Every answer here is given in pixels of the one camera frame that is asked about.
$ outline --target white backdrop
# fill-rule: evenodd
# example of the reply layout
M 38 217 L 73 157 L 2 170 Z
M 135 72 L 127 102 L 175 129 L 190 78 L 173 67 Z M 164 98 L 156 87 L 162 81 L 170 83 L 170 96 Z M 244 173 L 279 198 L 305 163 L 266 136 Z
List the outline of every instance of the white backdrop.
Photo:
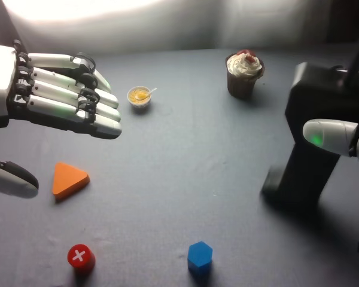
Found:
M 329 0 L 4 0 L 28 52 L 133 53 L 321 42 Z

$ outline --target blue hexagon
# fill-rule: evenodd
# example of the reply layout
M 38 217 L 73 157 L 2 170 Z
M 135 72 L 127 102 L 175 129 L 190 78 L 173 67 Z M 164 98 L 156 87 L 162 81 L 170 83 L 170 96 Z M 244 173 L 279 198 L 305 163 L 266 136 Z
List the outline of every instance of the blue hexagon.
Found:
M 187 267 L 195 275 L 204 275 L 210 271 L 213 249 L 200 241 L 190 245 L 187 254 Z

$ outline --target red block with white x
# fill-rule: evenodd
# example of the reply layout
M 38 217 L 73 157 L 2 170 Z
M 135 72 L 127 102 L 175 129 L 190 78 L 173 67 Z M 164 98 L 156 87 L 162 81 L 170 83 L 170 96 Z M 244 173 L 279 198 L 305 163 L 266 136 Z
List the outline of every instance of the red block with white x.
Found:
M 69 250 L 68 262 L 75 268 L 75 271 L 86 274 L 94 268 L 96 258 L 88 246 L 77 244 Z

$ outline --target cupcake wrapper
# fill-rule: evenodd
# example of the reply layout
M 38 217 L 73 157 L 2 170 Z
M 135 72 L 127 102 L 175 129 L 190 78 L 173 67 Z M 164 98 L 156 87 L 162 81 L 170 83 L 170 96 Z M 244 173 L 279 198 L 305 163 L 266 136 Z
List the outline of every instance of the cupcake wrapper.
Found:
M 252 95 L 252 90 L 254 89 L 255 82 L 263 76 L 264 74 L 264 64 L 261 59 L 259 59 L 262 69 L 258 71 L 258 74 L 253 77 L 237 77 L 229 72 L 227 68 L 227 61 L 235 54 L 231 54 L 226 58 L 226 70 L 227 70 L 227 89 L 229 93 L 238 99 L 247 100 Z

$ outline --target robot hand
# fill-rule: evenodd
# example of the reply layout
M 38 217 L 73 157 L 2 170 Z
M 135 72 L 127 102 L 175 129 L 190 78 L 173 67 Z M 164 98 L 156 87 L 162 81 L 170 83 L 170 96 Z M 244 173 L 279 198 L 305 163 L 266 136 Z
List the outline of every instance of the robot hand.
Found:
M 335 154 L 359 159 L 359 124 L 338 120 L 310 120 L 303 136 L 315 146 Z
M 117 107 L 89 56 L 26 54 L 19 41 L 0 46 L 0 127 L 13 118 L 115 139 L 121 134 Z

